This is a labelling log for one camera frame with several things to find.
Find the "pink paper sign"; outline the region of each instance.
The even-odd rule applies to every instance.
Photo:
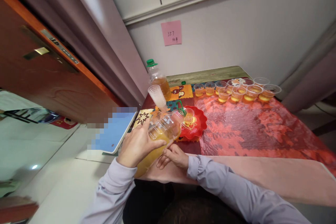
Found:
[[[165,46],[182,44],[181,20],[161,23]]]

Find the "hand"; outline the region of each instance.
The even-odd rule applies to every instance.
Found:
[[[187,170],[189,166],[189,157],[176,144],[172,144],[168,149],[163,150],[156,167],[162,170],[170,161],[177,167]]]
[[[146,120],[143,125],[138,125],[131,133],[125,136],[124,142],[117,162],[123,166],[134,168],[143,160],[152,150],[160,148],[167,144],[165,140],[152,141],[149,138],[149,121]]]

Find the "red plastic tray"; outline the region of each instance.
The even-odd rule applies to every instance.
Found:
[[[195,106],[184,106],[185,108],[191,108],[194,112],[193,123],[189,125],[182,124],[182,132],[180,137],[185,137],[194,141],[194,137],[200,137],[203,134],[203,130],[207,128],[207,117],[203,111]]]

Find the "clear plastic cup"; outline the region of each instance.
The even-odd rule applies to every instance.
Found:
[[[207,82],[205,85],[205,93],[207,96],[211,96],[213,95],[214,91],[215,91],[215,83],[214,82]]]
[[[273,84],[267,84],[263,86],[263,92],[259,95],[259,99],[262,102],[268,102],[271,100],[276,94],[281,92],[281,87]]]
[[[231,93],[231,101],[237,103],[246,94],[246,88],[243,86],[233,87]]]
[[[184,117],[184,124],[192,124],[195,112],[191,108],[184,108],[187,114]]]
[[[231,90],[228,87],[221,87],[218,90],[218,101],[225,103],[231,95]]]
[[[254,78],[253,80],[254,80],[254,84],[260,87],[263,87],[264,85],[270,83],[270,80],[264,77],[257,77],[257,78]]]
[[[216,82],[215,85],[216,85],[215,92],[216,92],[216,95],[218,95],[218,90],[221,88],[225,88],[228,84],[225,81],[221,80],[221,81]]]
[[[229,80],[227,82],[227,87],[231,90],[233,87],[239,87],[240,82],[238,79]]]
[[[244,100],[247,102],[253,102],[258,95],[263,92],[263,88],[258,85],[249,85],[246,87],[246,94],[244,95]]]
[[[254,84],[254,80],[252,80],[252,79],[241,79],[241,80],[239,80],[239,82],[240,82],[240,85],[245,87],[245,88],[249,85]]]
[[[194,89],[195,89],[195,95],[197,97],[200,97],[204,94],[204,85],[203,84],[201,84],[201,83],[195,84]]]
[[[153,102],[155,105],[161,110],[161,111],[167,111],[167,103],[165,96],[162,93],[162,90],[159,85],[152,85],[148,88],[148,93],[153,99]]]

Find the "lavender sleeve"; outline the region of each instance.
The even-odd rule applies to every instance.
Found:
[[[135,187],[136,170],[122,166],[114,159],[104,177],[99,180],[93,205],[80,223],[121,223],[126,200]]]
[[[295,207],[273,191],[236,175],[205,156],[189,156],[187,176],[240,213],[248,223],[310,223]]]

